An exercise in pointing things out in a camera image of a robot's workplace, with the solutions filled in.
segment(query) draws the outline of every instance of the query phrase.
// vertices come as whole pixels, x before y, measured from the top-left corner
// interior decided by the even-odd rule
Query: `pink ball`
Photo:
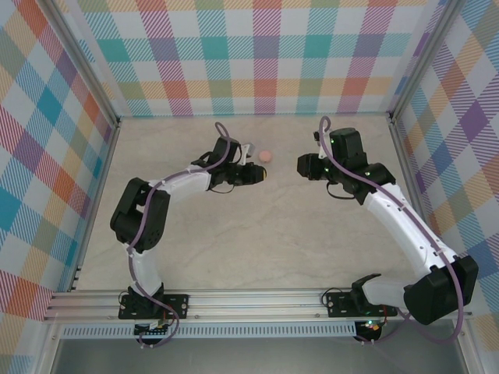
[[[260,158],[260,161],[263,163],[268,163],[272,161],[272,152],[269,150],[262,150],[260,154],[258,155],[258,158]]]

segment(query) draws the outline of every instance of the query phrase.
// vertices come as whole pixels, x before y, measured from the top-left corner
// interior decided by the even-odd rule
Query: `small pink object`
[[[271,162],[272,152],[270,152],[269,150],[262,150],[258,155],[258,158],[260,158],[260,161],[262,161],[263,163]]]

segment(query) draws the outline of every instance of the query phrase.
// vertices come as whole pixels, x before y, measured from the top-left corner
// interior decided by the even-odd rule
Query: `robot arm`
[[[314,137],[318,142],[318,132],[314,133]],[[354,282],[350,296],[357,310],[363,313],[368,305],[389,305],[408,309],[418,322],[429,324],[457,309],[456,290],[444,261],[404,210],[412,213],[438,243],[458,276],[464,305],[469,304],[478,274],[475,261],[470,256],[459,258],[441,242],[409,205],[395,178],[384,165],[367,163],[359,132],[339,129],[330,132],[329,139],[334,158],[341,166],[382,186],[405,203],[402,209],[371,185],[341,172],[326,158],[322,147],[319,153],[304,154],[298,159],[298,172],[303,177],[327,180],[330,184],[341,183],[347,193],[374,214],[401,247],[414,270],[416,281],[383,277],[377,273]]]
[[[148,295],[161,300],[163,284],[157,273],[155,246],[163,235],[169,205],[187,199],[193,194],[209,191],[223,182],[237,186],[252,185],[262,182],[267,176],[263,167],[246,162],[246,158],[251,157],[254,146],[241,145],[234,139],[229,139],[229,152],[225,161],[207,171],[206,167],[222,159],[227,142],[226,138],[218,138],[213,151],[206,152],[194,161],[184,173],[179,173],[177,177],[163,182],[152,195],[143,233],[129,254],[136,276],[136,282],[131,284],[129,293],[143,305],[150,307],[150,312],[146,312],[146,315],[155,314],[157,305],[142,296],[136,283],[140,284]],[[236,155],[239,156],[238,160],[234,160]],[[134,178],[126,186],[111,219],[111,229],[126,247],[139,231],[146,198],[158,182],[159,180],[146,182]]]

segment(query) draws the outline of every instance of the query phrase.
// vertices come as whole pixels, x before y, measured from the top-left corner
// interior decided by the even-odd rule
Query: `beige marble surface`
[[[369,273],[407,276],[408,261],[365,208],[330,198],[326,182],[296,172],[296,158],[317,152],[320,117],[126,119],[111,163],[78,283],[79,289],[129,284],[124,248],[109,228],[128,180],[161,178],[212,150],[215,120],[241,143],[271,150],[268,178],[228,195],[201,193],[170,206],[157,267],[166,288],[348,287]],[[336,116],[355,127],[370,162],[382,162],[405,188],[383,116]],[[340,187],[332,188],[342,194]]]

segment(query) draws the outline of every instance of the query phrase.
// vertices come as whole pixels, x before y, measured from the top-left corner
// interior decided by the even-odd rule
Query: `table surface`
[[[320,116],[125,119],[112,158],[78,289],[124,289],[125,249],[109,221],[131,178],[159,179],[212,150],[223,122],[231,137],[270,150],[268,178],[227,195],[205,192],[171,205],[157,268],[165,288],[349,287],[371,273],[409,276],[395,240],[356,201],[331,198],[326,182],[296,172],[296,159],[316,153]],[[384,116],[334,116],[334,129],[361,133],[371,163],[381,162],[405,191]],[[227,190],[229,186],[218,186]],[[331,191],[341,195],[339,186]]]

